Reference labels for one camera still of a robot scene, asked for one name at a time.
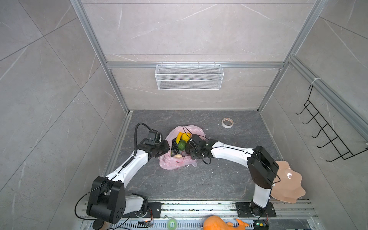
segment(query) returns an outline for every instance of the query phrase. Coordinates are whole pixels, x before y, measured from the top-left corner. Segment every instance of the pink plastic bag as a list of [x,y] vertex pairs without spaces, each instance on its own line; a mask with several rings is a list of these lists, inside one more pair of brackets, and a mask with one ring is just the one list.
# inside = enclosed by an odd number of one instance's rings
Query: pink plastic bag
[[[201,136],[205,136],[205,133],[200,127],[197,127],[195,125],[187,125],[186,126],[188,130],[193,134],[198,134]],[[188,132],[186,128],[183,128],[182,126],[178,126],[173,131],[171,131],[168,136],[166,137],[166,140],[168,141],[170,145],[170,150],[165,153],[164,155],[160,156],[160,166],[163,169],[178,169],[180,167],[186,166],[186,165],[193,165],[194,167],[197,167],[197,160],[192,160],[190,156],[185,156],[182,158],[174,158],[170,157],[171,153],[171,144],[173,142],[173,139],[176,138],[179,134],[179,132],[186,133]]]

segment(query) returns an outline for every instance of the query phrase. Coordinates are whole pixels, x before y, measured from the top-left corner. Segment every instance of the green fruit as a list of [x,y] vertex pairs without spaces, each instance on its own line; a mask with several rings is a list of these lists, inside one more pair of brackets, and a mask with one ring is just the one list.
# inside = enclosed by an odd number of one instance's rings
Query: green fruit
[[180,140],[179,141],[179,143],[178,143],[178,149],[180,150],[180,151],[183,151],[183,150],[185,150],[185,145],[186,145],[187,143],[185,142],[185,140]]

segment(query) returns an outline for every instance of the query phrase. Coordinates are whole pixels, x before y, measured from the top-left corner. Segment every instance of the white wire basket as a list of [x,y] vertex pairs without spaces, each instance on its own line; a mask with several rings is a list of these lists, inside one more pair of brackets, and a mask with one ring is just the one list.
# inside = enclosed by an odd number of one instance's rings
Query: white wire basket
[[158,64],[155,71],[159,90],[220,89],[221,64]]

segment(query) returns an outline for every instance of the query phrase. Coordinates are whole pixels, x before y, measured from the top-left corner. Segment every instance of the orange plush toy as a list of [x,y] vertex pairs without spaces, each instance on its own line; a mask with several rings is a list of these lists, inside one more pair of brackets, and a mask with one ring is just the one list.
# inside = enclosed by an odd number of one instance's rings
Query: orange plush toy
[[245,227],[249,226],[249,224],[241,220],[236,219],[236,221],[239,223],[239,226],[233,227],[233,223],[231,222],[225,223],[218,216],[210,216],[205,220],[203,230],[245,230]]

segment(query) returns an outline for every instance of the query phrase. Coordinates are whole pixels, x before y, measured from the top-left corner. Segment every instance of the robotic arm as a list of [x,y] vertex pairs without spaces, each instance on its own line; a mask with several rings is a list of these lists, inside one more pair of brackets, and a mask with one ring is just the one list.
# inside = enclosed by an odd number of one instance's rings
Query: robotic arm
[[[140,124],[143,123],[139,123],[135,129],[135,143]],[[222,158],[249,168],[256,184],[251,209],[257,216],[265,212],[279,167],[263,147],[240,148],[212,139],[206,141],[196,134],[188,143],[191,145],[192,159]],[[107,177],[97,177],[93,181],[87,215],[97,218],[97,221],[103,220],[112,224],[117,223],[127,213],[144,216],[147,213],[147,198],[137,194],[125,196],[125,187],[152,157],[160,157],[169,150],[167,140],[161,141],[161,133],[150,129],[148,137],[135,146],[134,152],[123,164]]]

